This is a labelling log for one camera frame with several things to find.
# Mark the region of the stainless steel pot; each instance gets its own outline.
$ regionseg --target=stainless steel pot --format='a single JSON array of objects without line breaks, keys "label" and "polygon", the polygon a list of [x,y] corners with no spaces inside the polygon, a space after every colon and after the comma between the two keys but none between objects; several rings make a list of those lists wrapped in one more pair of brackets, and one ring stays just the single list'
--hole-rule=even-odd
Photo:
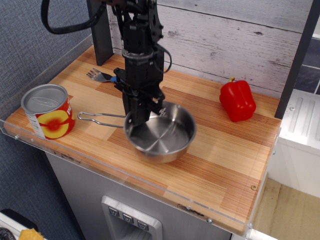
[{"label": "stainless steel pot", "polygon": [[[133,126],[131,113],[129,112],[124,120],[124,133],[134,147],[137,154],[147,162],[169,163],[184,155],[190,143],[196,136],[196,122],[192,115],[184,107],[172,102],[164,101],[163,107],[165,114],[159,116],[155,113],[150,114],[149,121]],[[82,120],[94,121],[98,124],[121,127],[107,123],[97,122],[91,118],[83,118],[80,112],[78,118]],[[90,115],[108,115],[106,113]]]}]

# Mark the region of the wooden countertop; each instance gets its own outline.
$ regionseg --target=wooden countertop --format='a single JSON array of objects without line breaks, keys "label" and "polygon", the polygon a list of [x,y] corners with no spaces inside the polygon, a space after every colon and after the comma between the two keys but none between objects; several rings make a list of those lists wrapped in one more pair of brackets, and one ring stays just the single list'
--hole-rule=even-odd
[{"label": "wooden countertop", "polygon": [[[98,68],[113,75],[124,68],[122,56],[114,55],[96,66],[94,48],[56,76],[51,83],[66,88],[75,116],[80,111],[124,115],[122,94],[112,83],[90,80],[86,73]],[[279,100],[253,94],[256,111],[247,121],[232,122],[219,102],[222,84],[174,70],[164,76],[161,89],[166,100],[187,108],[197,133],[187,153],[167,164],[138,158],[123,129],[76,119],[64,137],[44,140],[33,130],[20,107],[5,128],[13,136],[59,155],[88,169],[171,203],[200,218],[242,235],[247,229],[280,119],[274,118]],[[97,118],[122,124],[122,119]]]}]

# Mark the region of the black post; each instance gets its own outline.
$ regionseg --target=black post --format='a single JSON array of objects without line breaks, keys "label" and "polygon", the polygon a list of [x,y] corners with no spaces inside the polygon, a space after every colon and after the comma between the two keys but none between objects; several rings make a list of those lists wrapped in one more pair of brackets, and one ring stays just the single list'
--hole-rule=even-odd
[{"label": "black post", "polygon": [[[89,17],[92,18],[100,7],[101,3],[94,0],[86,0]],[[109,27],[108,13],[105,11],[100,17],[99,22],[91,27],[96,64],[101,66],[113,54],[111,34]]]},{"label": "black post", "polygon": [[282,119],[286,112],[286,108],[287,108],[289,99],[291,97],[291,93],[294,90],[294,86],[295,86],[298,74],[300,72],[300,68],[304,61],[312,35],[314,34],[314,31],[319,19],[319,14],[320,14],[320,0],[313,0],[308,18],[306,20],[306,23],[302,32],[302,36],[301,36],[298,48],[296,50],[296,53],[293,59],[293,63],[292,63],[288,78],[286,80],[286,83],[280,98],[278,108],[275,112],[275,117],[278,119]]}]

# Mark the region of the pot handle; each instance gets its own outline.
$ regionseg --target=pot handle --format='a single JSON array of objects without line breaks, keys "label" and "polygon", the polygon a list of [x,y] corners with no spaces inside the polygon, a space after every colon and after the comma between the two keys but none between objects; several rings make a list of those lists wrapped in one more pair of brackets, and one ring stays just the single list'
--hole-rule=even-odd
[{"label": "pot handle", "polygon": [[115,118],[125,118],[126,116],[123,115],[115,115],[115,114],[110,114],[110,113],[90,113],[90,112],[85,112],[85,111],[80,111],[78,113],[78,119],[80,120],[86,120],[86,121],[93,121],[96,124],[100,124],[103,126],[109,126],[109,127],[115,127],[115,128],[120,128],[123,129],[124,126],[120,125],[114,125],[114,124],[109,124],[109,123],[104,123],[104,122],[99,122],[93,118],[87,118],[87,117],[81,117],[81,115],[89,115],[89,116],[109,116],[109,117],[115,117]]}]

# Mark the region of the red bell pepper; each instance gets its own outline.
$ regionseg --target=red bell pepper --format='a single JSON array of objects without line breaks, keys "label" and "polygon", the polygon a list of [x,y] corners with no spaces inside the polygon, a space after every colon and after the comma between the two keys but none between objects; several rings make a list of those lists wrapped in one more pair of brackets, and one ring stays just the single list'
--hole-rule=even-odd
[{"label": "red bell pepper", "polygon": [[251,118],[256,110],[256,103],[249,84],[245,80],[229,82],[220,90],[220,102],[228,113],[231,121],[238,122]]}]

